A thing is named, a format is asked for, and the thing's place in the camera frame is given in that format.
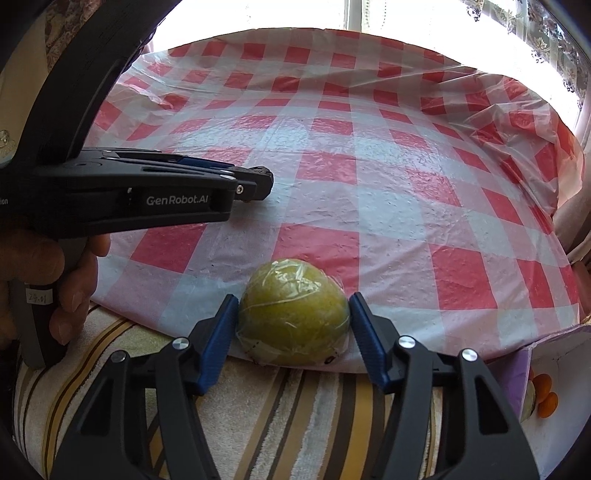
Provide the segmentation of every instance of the blue gripper pad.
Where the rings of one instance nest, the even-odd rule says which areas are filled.
[[[216,160],[206,160],[204,158],[194,158],[194,157],[183,157],[177,163],[179,165],[187,165],[190,167],[219,168],[221,170],[223,170],[224,168],[231,168],[234,166],[231,163],[225,163],[225,162],[216,161]]]
[[[216,316],[212,319],[202,320],[195,328],[195,333],[202,333],[209,339],[200,354],[200,375],[196,382],[198,395],[205,395],[209,388],[217,383],[222,372],[223,364],[230,350],[230,343],[234,337],[236,322],[238,321],[239,301],[234,295],[227,295]]]
[[[392,368],[392,353],[388,352],[398,338],[398,332],[388,319],[375,317],[361,293],[355,293],[349,299],[349,310],[351,313],[351,329],[355,334],[355,340],[361,352],[363,363],[368,372],[371,383],[376,385],[382,392],[390,393],[395,381],[388,374]],[[393,330],[383,331],[380,329],[379,320],[387,322]]]

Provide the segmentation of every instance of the plastic tablecloth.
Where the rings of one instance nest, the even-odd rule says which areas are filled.
[[[275,174],[228,222],[113,235],[94,299],[160,332],[186,335],[285,257],[449,354],[496,358],[578,322],[551,216],[580,188],[583,155],[516,80],[350,31],[250,30],[142,56],[87,145]],[[364,370],[354,340],[319,368]]]

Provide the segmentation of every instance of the window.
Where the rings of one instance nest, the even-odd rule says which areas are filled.
[[[166,50],[251,28],[360,30],[438,51],[484,72],[513,77],[552,105],[574,130],[587,73],[582,88],[566,87],[564,75],[557,71],[560,59],[553,53],[560,51],[560,46],[531,38],[527,30],[538,25],[537,17],[531,18],[535,14],[532,5],[538,5],[537,0],[184,0],[161,23],[151,48]],[[521,11],[514,12],[516,7]],[[551,26],[546,17],[539,22],[544,28]],[[516,33],[527,37],[536,48]],[[542,56],[549,61],[541,61]],[[561,68],[577,70],[571,64]]]

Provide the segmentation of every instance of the small orange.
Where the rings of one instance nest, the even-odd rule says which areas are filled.
[[[542,403],[552,390],[552,378],[548,374],[540,374],[532,382],[535,387],[535,401]]]
[[[538,405],[538,416],[541,419],[547,419],[558,408],[558,395],[550,392],[546,399]]]

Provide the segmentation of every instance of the green pear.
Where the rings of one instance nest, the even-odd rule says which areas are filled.
[[[349,303],[322,270],[291,258],[252,275],[240,302],[236,335],[262,365],[330,363],[347,346]]]

